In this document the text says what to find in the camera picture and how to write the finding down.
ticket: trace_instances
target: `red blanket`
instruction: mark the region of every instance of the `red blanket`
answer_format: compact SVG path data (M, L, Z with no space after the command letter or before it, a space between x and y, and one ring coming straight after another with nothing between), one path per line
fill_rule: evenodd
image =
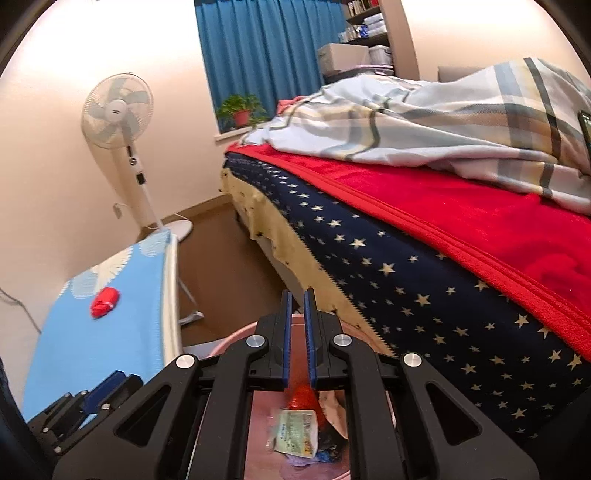
M234 151L283 168L408 232L517 302L591 361L591 220L429 168Z

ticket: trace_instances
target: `red flower pot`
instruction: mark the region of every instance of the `red flower pot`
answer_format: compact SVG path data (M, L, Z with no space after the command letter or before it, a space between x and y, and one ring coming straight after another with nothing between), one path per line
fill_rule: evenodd
M240 110L234 114L234 123L237 127L244 127L248 125L249 120L251 119L251 111L250 110Z

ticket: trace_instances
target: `fan base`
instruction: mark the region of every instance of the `fan base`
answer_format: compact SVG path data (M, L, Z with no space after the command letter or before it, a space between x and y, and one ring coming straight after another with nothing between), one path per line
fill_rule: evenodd
M167 223L164 227L174 233L178 237L179 242L182 242L191 233L191 230L193 230L193 222L189 220L175 220L174 222Z

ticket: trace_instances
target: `striped blanket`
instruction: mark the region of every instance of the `striped blanket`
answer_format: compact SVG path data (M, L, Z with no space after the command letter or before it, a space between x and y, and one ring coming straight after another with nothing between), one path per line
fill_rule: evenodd
M591 215L579 125L591 90L540 59L501 63L451 83L361 75L323 86L242 145L359 163L449 170L535 193Z

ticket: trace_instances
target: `baseboard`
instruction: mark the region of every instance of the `baseboard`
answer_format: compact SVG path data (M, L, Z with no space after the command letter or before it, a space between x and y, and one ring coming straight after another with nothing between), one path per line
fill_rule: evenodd
M198 215L203 215L204 213L210 212L211 210L215 210L216 208L226 205L228 203L232 203L232 195L230 195L229 193L223 193L217 197L206 200L205 202L201 202L197 205L193 205L192 207L185 208L184 210L181 210L178 214L183 215L187 218L192 218ZM163 218L162 223L172 222L173 220L178 220L178 216L174 213ZM138 242L146 238L150 233L152 233L152 230L148 227L155 228L156 224L151 223L148 226L142 227L138 235Z

